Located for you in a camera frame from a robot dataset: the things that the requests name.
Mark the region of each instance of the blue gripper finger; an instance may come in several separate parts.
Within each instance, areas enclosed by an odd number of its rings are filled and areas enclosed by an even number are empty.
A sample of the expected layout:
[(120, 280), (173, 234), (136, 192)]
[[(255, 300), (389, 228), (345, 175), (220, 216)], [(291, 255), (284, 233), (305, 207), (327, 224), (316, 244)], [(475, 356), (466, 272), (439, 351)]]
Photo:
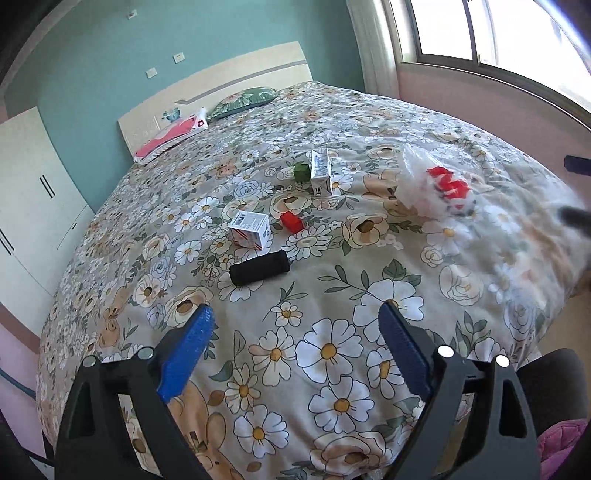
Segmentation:
[(413, 336), (405, 326), (406, 323), (406, 320), (394, 305), (388, 301), (382, 304), (378, 313), (379, 331), (384, 337), (384, 341), (390, 353), (392, 353), (392, 357), (410, 392), (427, 402), (433, 393), (431, 369)]
[(158, 395), (160, 395), (164, 403), (168, 403), (173, 397), (183, 392), (183, 388), (187, 384), (191, 373), (193, 373), (195, 365), (197, 365), (212, 337), (215, 318), (211, 307), (201, 305), (191, 315), (188, 323), (191, 321), (190, 327), (186, 330), (177, 347), (169, 354), (161, 366)]

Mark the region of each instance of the black foam grip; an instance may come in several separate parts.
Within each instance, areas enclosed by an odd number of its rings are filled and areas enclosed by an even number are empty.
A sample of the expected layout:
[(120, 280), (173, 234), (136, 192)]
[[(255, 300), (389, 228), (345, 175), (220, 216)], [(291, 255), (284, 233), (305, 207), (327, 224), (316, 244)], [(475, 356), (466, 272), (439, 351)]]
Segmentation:
[(237, 287), (275, 277), (290, 270), (290, 261), (283, 250), (246, 260), (230, 267), (230, 279)]

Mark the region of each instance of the plastic bag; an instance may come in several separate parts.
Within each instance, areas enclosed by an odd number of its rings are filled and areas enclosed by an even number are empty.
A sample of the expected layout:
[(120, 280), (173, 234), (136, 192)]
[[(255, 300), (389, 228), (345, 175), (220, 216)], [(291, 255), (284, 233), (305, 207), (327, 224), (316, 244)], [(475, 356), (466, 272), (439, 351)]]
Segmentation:
[(400, 170), (396, 198), (420, 216), (441, 219), (472, 212), (475, 199), (468, 183), (424, 148), (405, 145)]

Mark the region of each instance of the white carton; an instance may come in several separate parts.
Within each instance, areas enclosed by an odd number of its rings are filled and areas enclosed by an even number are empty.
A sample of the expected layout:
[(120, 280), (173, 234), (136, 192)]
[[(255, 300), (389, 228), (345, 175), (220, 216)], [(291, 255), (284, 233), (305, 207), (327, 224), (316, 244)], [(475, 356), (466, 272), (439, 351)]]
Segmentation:
[(269, 216), (264, 213), (238, 212), (229, 227), (232, 241), (244, 248), (263, 250), (271, 236)]
[(310, 183), (314, 196), (333, 196), (332, 182), (330, 181), (330, 158), (327, 152), (320, 154), (316, 150), (312, 150)]

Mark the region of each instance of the teal wall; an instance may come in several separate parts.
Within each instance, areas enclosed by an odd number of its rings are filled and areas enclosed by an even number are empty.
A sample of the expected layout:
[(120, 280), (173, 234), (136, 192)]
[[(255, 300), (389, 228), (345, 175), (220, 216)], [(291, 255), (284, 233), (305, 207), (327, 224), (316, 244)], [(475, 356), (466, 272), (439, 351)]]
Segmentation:
[[(128, 20), (130, 8), (138, 16)], [(345, 0), (83, 0), (19, 70), (7, 110), (38, 106), (96, 211), (132, 164), (119, 117), (194, 72), (289, 41), (300, 42), (314, 80), (363, 91)], [(180, 51), (186, 60), (175, 64)], [(158, 75), (148, 80), (150, 67)]]

